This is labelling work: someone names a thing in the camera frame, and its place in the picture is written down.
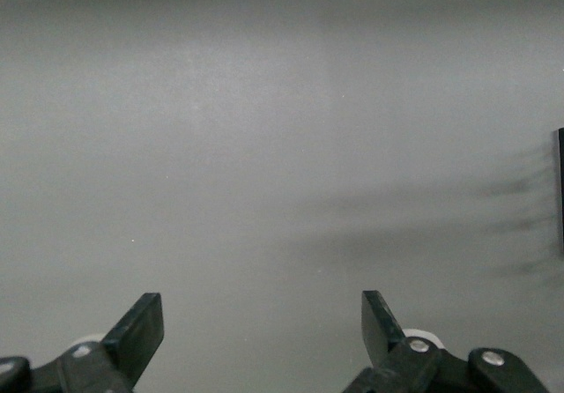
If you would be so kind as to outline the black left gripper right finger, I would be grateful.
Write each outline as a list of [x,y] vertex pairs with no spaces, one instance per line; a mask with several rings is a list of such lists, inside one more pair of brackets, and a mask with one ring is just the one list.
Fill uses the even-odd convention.
[[346,392],[427,391],[441,363],[440,349],[424,337],[406,336],[377,291],[362,293],[361,328],[371,366]]

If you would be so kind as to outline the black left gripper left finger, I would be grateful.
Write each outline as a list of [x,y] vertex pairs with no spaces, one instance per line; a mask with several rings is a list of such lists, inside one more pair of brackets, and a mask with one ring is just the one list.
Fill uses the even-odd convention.
[[164,338],[162,299],[145,293],[100,341],[71,347],[57,362],[63,392],[132,392]]

